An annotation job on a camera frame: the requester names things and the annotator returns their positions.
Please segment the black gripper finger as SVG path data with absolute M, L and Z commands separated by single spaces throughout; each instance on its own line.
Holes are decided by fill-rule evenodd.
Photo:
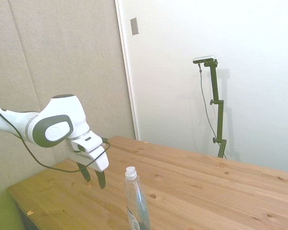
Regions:
M 90 182 L 91 181 L 91 176 L 89 174 L 89 171 L 87 170 L 87 167 L 79 162 L 77 162 L 77 166 L 82 174 L 82 176 L 84 177 L 84 179 L 87 181 L 87 182 Z
M 104 189 L 106 186 L 106 178 L 105 178 L 105 172 L 100 172 L 95 170 L 96 176 L 98 178 L 98 184 L 101 189 Z

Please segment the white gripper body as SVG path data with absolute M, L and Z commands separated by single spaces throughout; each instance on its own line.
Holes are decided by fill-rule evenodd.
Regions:
M 108 157 L 104 149 L 105 144 L 102 143 L 102 140 L 67 139 L 66 144 L 70 151 L 68 155 L 72 160 L 83 165 L 93 162 L 89 167 L 100 172 L 109 166 Z

